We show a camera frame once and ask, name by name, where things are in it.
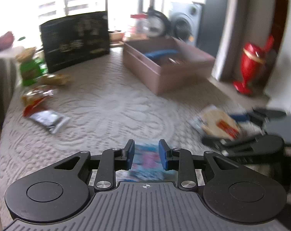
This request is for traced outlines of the pale cracker packet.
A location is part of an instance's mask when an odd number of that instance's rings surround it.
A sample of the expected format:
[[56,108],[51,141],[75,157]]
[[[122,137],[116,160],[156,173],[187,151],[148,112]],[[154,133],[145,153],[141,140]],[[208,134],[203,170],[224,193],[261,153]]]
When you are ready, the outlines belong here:
[[214,105],[205,107],[188,123],[200,134],[217,138],[234,140],[242,134],[236,121]]

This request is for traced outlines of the blue pink candy packet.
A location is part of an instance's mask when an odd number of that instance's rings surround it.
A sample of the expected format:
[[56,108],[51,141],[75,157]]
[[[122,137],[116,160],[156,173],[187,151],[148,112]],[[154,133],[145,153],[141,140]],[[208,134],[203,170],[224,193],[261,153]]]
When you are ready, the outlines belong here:
[[143,143],[135,145],[132,167],[123,180],[128,182],[162,181],[165,171],[161,164],[158,146]]

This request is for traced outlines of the orange snack bar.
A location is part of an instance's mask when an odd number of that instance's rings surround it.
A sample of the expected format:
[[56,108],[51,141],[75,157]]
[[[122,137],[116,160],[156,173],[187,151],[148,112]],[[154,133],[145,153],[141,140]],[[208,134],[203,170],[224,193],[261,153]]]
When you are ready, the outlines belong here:
[[66,74],[44,74],[38,78],[42,85],[67,85],[71,82],[71,77]]

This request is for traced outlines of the yellow red peanut packet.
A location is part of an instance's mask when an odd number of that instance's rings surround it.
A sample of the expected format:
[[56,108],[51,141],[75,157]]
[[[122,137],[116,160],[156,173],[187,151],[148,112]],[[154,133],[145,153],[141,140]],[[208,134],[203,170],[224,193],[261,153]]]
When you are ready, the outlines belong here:
[[35,88],[25,90],[21,100],[25,106],[35,103],[37,100],[49,98],[56,93],[56,89],[48,85],[40,85]]

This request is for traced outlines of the blue seaweed snack bag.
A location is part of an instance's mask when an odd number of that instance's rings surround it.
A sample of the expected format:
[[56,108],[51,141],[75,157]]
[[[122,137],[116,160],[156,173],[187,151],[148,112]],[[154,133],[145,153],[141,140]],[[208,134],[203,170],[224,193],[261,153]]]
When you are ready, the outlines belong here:
[[149,59],[159,59],[161,57],[167,56],[167,55],[174,55],[174,54],[179,54],[179,51],[175,49],[161,49],[157,51],[152,51],[148,53],[144,53],[144,56],[149,58]]

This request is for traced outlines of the clear bread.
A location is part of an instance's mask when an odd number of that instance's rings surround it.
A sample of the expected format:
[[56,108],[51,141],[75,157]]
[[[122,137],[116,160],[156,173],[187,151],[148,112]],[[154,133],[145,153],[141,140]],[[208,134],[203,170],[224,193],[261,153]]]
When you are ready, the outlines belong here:
[[173,65],[183,65],[184,64],[184,60],[181,58],[177,58],[177,57],[169,57],[168,61],[170,63],[172,63]]

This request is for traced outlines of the white lace tablecloth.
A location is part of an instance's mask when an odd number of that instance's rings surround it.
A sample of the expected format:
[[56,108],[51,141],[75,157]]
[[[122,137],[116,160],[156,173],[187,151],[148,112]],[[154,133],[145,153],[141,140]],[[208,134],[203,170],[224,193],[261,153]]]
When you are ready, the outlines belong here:
[[122,147],[129,139],[157,144],[165,139],[171,147],[202,154],[205,147],[190,119],[209,105],[228,113],[248,106],[237,103],[207,80],[162,96],[154,95],[122,64],[122,50],[63,70],[72,83],[47,100],[47,108],[69,117],[64,128],[50,134],[24,118],[22,87],[15,89],[0,139],[0,219],[12,219],[5,192],[17,179],[64,159],[78,151],[99,154]]

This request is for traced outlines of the red vase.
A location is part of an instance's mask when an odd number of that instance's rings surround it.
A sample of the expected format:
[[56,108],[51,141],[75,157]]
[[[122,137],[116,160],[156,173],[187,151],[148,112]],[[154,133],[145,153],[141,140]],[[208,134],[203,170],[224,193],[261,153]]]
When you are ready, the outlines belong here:
[[252,90],[249,83],[257,78],[261,68],[266,64],[266,56],[272,49],[274,37],[270,35],[264,47],[260,47],[252,42],[248,42],[242,49],[241,74],[242,81],[234,81],[233,86],[238,93],[251,95]]

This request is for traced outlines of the silver foil snack packet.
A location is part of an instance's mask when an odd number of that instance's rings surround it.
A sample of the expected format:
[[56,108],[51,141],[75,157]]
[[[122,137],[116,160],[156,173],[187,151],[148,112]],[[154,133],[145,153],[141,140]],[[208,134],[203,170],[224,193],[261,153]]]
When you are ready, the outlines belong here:
[[69,117],[54,110],[35,112],[29,116],[29,119],[44,127],[51,134],[56,134],[70,120]]

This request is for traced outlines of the pink cardboard box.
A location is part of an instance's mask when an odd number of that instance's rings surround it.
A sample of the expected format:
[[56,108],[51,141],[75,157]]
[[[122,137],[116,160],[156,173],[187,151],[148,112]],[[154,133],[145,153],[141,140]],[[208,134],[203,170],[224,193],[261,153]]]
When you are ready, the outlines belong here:
[[[179,54],[154,60],[144,56],[161,49],[175,49]],[[184,64],[173,65],[169,57],[181,58]],[[175,38],[128,41],[123,47],[123,65],[155,95],[206,80],[214,63],[212,55]]]

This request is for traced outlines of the black round pot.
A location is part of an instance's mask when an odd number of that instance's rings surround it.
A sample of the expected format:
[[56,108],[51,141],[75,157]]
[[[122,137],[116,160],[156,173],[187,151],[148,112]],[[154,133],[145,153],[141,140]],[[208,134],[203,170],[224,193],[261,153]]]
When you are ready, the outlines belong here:
[[171,22],[162,12],[150,6],[146,14],[145,32],[147,37],[157,38],[170,35]]

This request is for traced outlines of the large black snack bag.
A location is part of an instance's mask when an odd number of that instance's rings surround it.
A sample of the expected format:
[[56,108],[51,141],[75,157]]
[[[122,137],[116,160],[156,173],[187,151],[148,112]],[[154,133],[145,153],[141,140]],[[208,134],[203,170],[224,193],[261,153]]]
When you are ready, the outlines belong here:
[[53,19],[39,29],[50,73],[110,52],[107,11]]

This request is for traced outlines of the clear jar red lid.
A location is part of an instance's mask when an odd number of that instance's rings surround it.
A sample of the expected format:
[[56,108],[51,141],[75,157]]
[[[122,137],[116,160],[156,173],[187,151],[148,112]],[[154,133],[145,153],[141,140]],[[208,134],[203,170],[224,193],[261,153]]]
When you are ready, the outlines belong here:
[[134,39],[147,39],[152,37],[148,14],[133,14],[130,15],[130,34]]

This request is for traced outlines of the grey sofa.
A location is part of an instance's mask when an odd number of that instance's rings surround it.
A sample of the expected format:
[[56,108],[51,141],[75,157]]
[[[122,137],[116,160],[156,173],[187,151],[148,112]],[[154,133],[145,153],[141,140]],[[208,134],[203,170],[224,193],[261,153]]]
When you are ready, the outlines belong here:
[[16,62],[11,57],[0,57],[0,129],[14,93],[17,81]]

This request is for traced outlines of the floral blanket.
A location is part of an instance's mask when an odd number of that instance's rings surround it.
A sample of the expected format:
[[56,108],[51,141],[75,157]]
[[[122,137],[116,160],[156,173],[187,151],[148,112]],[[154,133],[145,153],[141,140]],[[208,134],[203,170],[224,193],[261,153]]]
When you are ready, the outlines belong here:
[[0,52],[12,47],[14,35],[11,31],[6,32],[0,37]]

